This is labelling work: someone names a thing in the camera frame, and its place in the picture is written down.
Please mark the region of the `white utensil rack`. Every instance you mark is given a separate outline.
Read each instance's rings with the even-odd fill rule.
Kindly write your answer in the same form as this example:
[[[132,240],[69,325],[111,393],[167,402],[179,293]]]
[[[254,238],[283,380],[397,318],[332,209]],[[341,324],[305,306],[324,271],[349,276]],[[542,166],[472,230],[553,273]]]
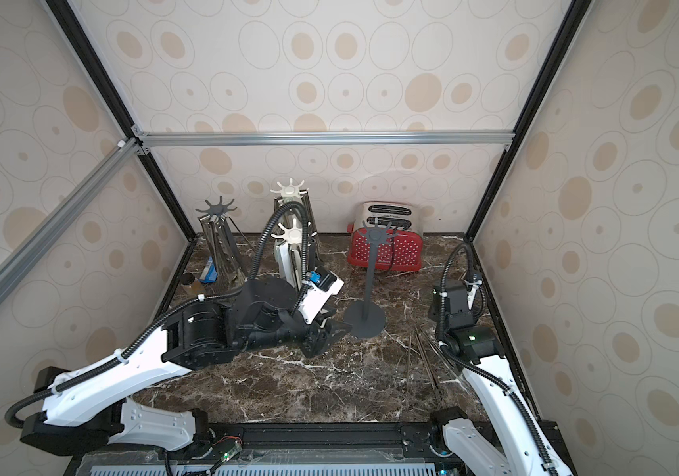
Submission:
[[[279,180],[275,183],[275,188],[271,190],[272,194],[274,194],[274,209],[280,208],[286,202],[301,202],[300,190],[307,190],[307,188],[303,188],[305,184],[303,180],[299,184],[296,184],[293,178],[289,179],[287,184],[282,184]]]
[[[277,223],[281,234],[272,233],[275,239],[274,257],[278,264],[282,279],[296,290],[301,287],[302,269],[302,234],[303,227],[297,214],[287,214]],[[318,231],[312,220],[308,221],[308,260],[307,269],[312,272],[319,265]]]

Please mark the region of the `dark grey rack back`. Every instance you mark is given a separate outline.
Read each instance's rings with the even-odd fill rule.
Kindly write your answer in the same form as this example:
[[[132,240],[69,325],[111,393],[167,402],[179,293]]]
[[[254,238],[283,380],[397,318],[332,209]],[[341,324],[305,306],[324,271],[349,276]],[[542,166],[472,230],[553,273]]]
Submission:
[[[385,311],[373,303],[372,292],[379,247],[397,236],[390,225],[385,228],[375,223],[371,228],[365,228],[366,242],[369,245],[366,278],[363,299],[355,301],[345,310],[343,322],[351,327],[351,335],[360,339],[369,339],[379,335],[386,323]]]

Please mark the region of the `thin steel tongs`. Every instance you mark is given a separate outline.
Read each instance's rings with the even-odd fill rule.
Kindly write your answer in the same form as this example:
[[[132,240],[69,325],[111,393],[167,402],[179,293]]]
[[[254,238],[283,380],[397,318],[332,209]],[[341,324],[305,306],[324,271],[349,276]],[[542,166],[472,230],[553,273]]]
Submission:
[[[232,255],[232,247],[230,247],[230,239],[228,239],[228,232],[226,232],[226,220],[222,217],[216,218],[215,230],[219,242],[219,272],[225,276],[230,284],[233,284],[238,278],[236,277],[236,260]]]

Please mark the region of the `dark grey utensil rack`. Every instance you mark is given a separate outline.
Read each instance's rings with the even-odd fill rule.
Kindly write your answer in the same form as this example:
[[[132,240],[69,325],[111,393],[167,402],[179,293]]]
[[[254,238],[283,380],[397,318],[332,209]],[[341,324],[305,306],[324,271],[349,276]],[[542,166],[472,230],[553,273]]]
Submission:
[[[238,250],[232,231],[236,225],[230,214],[236,211],[234,200],[224,202],[222,196],[216,204],[205,200],[206,208],[200,212],[199,222],[209,253],[209,265],[202,282],[210,284],[217,293],[224,293],[241,286],[247,278],[246,260]]]

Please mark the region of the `small steel tongs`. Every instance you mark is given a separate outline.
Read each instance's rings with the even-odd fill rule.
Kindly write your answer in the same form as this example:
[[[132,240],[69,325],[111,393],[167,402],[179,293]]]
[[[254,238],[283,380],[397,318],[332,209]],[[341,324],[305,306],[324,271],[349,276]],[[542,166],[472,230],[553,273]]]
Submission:
[[[296,290],[301,285],[301,249],[298,244],[277,240],[274,244],[274,257],[279,268],[280,277]]]

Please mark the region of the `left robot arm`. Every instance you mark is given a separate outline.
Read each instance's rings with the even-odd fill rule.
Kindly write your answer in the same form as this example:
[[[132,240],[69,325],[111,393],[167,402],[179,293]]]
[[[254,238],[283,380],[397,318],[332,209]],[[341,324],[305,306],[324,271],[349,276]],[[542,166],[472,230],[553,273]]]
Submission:
[[[258,276],[266,243],[286,214],[301,224],[297,285]],[[290,345],[314,358],[347,335],[351,326],[334,321],[326,308],[341,291],[341,279],[322,266],[308,265],[310,223],[303,203],[284,203],[261,232],[242,285],[184,301],[157,317],[127,348],[90,366],[46,368],[35,393],[12,404],[4,420],[21,431],[22,443],[59,456],[115,443],[168,451],[209,445],[204,412],[144,411],[131,397],[156,383],[228,364],[244,352]]]

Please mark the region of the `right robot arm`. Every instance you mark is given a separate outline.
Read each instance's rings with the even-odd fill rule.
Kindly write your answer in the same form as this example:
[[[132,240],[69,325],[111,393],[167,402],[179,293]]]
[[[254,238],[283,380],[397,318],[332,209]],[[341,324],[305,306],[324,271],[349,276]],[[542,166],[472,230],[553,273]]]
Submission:
[[[439,434],[432,448],[458,457],[474,475],[572,475],[516,384],[499,338],[478,324],[474,299],[481,285],[474,248],[460,242],[433,287],[430,319],[436,323],[436,351],[474,390],[498,443],[483,436],[466,416],[441,412],[435,418]]]

